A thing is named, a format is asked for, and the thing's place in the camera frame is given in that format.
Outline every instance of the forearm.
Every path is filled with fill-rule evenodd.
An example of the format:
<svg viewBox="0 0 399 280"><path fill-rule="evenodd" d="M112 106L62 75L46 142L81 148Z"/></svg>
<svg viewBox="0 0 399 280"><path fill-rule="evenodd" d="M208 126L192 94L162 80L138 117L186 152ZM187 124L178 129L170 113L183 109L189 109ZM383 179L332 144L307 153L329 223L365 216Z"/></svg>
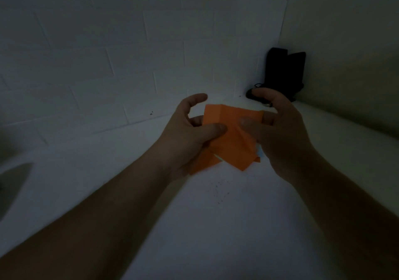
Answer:
<svg viewBox="0 0 399 280"><path fill-rule="evenodd" d="M0 259L2 279L98 279L116 274L126 241L167 186L143 155L64 216Z"/></svg>
<svg viewBox="0 0 399 280"><path fill-rule="evenodd" d="M322 157L294 186L352 279L399 278L399 219Z"/></svg>

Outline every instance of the person's left hand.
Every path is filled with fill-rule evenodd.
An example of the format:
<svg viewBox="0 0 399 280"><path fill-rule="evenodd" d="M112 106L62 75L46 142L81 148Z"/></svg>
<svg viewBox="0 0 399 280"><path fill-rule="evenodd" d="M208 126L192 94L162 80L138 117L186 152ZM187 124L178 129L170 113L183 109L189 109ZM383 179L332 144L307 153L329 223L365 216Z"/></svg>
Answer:
<svg viewBox="0 0 399 280"><path fill-rule="evenodd" d="M160 138L148 150L171 179L180 177L181 171L185 172L183 167L197 156L205 142L227 131L223 124L202 126L203 115L188 118L190 108L207 98L205 93L199 93L182 100Z"/></svg>

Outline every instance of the person's left arm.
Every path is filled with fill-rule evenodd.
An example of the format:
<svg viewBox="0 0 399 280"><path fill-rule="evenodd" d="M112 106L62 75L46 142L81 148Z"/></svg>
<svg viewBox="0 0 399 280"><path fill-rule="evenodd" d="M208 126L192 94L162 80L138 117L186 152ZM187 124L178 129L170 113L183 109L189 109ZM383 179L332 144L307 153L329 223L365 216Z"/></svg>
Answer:
<svg viewBox="0 0 399 280"><path fill-rule="evenodd" d="M0 279L109 279L128 253L126 241L174 177L204 142L222 135L221 124L202 126L190 108L196 94L177 107L161 137L139 159L79 205L0 258Z"/></svg>

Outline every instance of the black object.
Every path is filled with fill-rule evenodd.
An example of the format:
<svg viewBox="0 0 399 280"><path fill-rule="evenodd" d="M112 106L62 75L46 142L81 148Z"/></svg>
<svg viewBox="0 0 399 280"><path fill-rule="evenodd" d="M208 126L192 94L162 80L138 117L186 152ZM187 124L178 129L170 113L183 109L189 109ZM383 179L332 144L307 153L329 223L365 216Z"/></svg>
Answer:
<svg viewBox="0 0 399 280"><path fill-rule="evenodd" d="M305 52L288 55L286 49L271 48L266 55L265 81L263 84L256 84L255 88L271 88L284 94L290 101L295 101L294 95L303 88L305 59ZM252 89L247 91L246 97L270 104L270 101L254 96Z"/></svg>

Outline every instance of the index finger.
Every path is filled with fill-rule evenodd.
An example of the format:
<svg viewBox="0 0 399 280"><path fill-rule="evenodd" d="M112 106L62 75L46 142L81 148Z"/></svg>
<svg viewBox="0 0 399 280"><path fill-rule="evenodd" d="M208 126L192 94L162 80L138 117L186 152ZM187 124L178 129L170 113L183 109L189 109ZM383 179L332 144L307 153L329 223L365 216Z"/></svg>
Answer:
<svg viewBox="0 0 399 280"><path fill-rule="evenodd" d="M177 106L176 111L182 111L185 115L188 115L190 113L191 107L194 107L195 105L206 101L207 98L208 95L206 93L198 93L186 97Z"/></svg>
<svg viewBox="0 0 399 280"><path fill-rule="evenodd" d="M264 99L271 101L273 107L275 107L279 113L284 113L294 108L290 100L276 90L270 88L254 88L252 89L252 94L254 96L263 97Z"/></svg>

